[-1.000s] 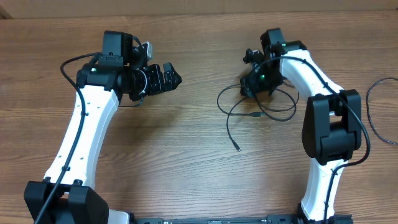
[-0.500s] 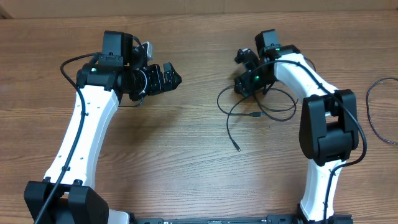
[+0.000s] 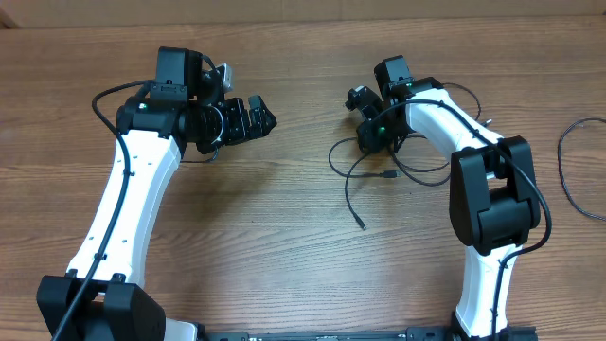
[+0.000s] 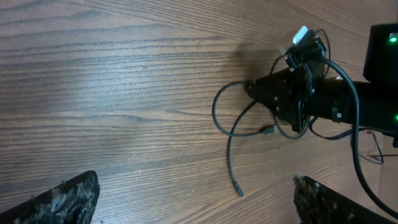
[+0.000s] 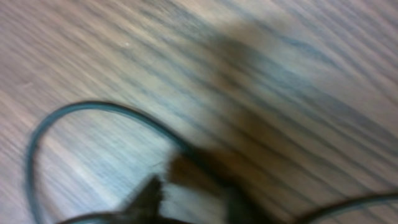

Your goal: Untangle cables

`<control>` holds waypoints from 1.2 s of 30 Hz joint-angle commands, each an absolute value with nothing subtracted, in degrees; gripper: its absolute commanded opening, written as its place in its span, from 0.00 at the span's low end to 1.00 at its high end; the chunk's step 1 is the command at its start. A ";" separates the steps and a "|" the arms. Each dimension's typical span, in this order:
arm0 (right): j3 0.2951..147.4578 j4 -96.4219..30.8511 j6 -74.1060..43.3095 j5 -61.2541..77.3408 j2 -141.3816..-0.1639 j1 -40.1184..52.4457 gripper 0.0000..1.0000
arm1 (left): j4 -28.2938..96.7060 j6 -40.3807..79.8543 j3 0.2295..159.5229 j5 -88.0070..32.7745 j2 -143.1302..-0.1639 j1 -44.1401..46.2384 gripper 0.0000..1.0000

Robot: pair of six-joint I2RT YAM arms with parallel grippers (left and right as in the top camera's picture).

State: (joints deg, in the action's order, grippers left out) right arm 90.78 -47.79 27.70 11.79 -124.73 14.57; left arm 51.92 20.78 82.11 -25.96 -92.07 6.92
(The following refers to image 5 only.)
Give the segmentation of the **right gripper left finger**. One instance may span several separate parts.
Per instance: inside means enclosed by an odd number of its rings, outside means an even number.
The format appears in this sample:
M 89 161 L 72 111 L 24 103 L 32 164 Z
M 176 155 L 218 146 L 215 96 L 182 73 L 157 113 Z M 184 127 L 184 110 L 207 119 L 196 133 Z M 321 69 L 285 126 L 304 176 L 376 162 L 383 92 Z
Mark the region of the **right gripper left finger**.
M 164 198 L 162 182 L 158 175 L 151 177 L 138 194 L 127 201 L 116 212 L 101 212 L 81 215 L 60 222 L 61 224 L 184 224 L 185 222 L 160 214 L 161 201 Z

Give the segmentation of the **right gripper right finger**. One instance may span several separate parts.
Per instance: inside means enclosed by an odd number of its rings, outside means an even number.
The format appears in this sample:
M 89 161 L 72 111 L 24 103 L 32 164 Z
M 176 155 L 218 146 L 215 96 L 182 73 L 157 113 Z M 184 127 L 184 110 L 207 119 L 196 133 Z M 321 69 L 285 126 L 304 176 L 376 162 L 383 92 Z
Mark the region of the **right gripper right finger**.
M 251 198 L 237 186 L 225 188 L 226 222 L 229 224 L 273 224 L 267 215 Z

